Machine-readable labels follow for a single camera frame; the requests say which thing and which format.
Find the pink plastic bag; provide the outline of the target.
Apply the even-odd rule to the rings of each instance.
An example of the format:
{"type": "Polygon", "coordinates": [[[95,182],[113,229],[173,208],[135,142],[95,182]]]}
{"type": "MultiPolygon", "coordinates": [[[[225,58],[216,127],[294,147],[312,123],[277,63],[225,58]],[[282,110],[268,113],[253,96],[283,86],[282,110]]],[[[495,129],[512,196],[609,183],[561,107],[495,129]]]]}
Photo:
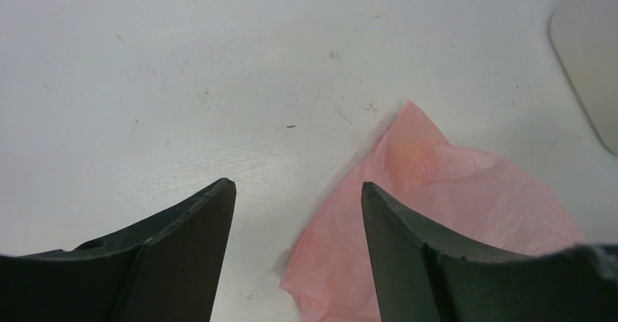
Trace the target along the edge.
{"type": "Polygon", "coordinates": [[[407,102],[292,248],[280,286],[303,321],[380,320],[361,211],[366,181],[445,227],[508,251],[538,256],[584,240],[546,184],[501,156],[452,145],[407,102]]]}

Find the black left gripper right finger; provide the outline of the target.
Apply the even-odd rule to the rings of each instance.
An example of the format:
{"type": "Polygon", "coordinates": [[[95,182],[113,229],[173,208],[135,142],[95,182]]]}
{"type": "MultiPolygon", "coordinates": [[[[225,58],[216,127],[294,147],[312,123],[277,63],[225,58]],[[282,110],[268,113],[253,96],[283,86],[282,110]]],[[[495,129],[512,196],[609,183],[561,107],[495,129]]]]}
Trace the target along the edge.
{"type": "Polygon", "coordinates": [[[526,256],[461,235],[366,182],[361,208],[383,321],[615,321],[617,247],[526,256]]]}

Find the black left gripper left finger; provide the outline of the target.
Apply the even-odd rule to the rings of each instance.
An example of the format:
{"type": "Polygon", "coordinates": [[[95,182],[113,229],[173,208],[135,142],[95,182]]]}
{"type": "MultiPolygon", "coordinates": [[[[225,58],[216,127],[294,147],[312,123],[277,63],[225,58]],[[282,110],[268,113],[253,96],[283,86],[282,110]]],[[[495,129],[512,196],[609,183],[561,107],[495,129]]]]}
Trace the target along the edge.
{"type": "Polygon", "coordinates": [[[3,321],[209,321],[235,209],[221,178],[71,251],[1,257],[3,321]]]}

